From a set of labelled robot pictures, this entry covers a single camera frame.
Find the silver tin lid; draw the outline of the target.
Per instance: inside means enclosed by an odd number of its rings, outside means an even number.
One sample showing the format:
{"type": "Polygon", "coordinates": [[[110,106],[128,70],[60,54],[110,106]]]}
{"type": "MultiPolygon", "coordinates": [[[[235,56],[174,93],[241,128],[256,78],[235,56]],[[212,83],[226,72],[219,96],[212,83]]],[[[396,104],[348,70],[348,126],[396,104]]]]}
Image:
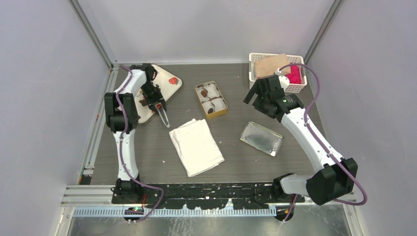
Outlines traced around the silver tin lid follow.
{"type": "Polygon", "coordinates": [[[240,135],[241,141],[273,157],[279,152],[283,139],[281,134],[253,121],[245,125],[240,135]]]}

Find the metal tongs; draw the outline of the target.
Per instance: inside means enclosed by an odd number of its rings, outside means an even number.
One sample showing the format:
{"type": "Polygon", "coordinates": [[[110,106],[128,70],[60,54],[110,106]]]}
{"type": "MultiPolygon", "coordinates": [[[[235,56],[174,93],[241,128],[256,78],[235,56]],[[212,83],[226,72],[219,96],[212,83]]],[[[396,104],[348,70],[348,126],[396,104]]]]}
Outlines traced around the metal tongs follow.
{"type": "Polygon", "coordinates": [[[169,123],[169,120],[168,120],[166,110],[161,106],[160,108],[157,109],[157,112],[158,112],[163,124],[165,125],[165,127],[170,128],[170,123],[169,123]]]}

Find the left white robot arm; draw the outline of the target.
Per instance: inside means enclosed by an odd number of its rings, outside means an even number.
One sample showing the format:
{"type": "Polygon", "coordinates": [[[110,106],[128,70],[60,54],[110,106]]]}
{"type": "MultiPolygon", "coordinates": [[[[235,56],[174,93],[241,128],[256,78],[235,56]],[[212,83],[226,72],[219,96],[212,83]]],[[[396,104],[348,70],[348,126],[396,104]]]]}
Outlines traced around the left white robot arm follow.
{"type": "Polygon", "coordinates": [[[112,189],[115,196],[125,197],[132,203],[143,198],[143,189],[153,189],[163,193],[163,189],[140,182],[136,165],[134,137],[139,124],[139,114],[134,97],[142,91],[148,108],[158,114],[163,124],[169,127],[166,114],[166,101],[159,86],[153,83],[158,72],[150,64],[121,66],[128,75],[121,86],[104,96],[106,124],[116,141],[119,173],[112,189]]]}

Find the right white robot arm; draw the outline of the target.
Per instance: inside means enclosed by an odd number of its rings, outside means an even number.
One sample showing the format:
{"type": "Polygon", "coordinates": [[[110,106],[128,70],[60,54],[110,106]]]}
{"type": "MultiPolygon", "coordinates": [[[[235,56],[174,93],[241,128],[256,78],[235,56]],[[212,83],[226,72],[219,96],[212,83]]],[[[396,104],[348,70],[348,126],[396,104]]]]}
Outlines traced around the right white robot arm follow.
{"type": "Polygon", "coordinates": [[[272,119],[276,119],[295,137],[310,160],[314,175],[297,176],[288,173],[274,179],[273,195],[279,202],[292,194],[308,196],[321,206],[352,192],[358,165],[331,147],[306,114],[303,103],[295,94],[285,95],[277,75],[255,81],[244,99],[272,119]]]}

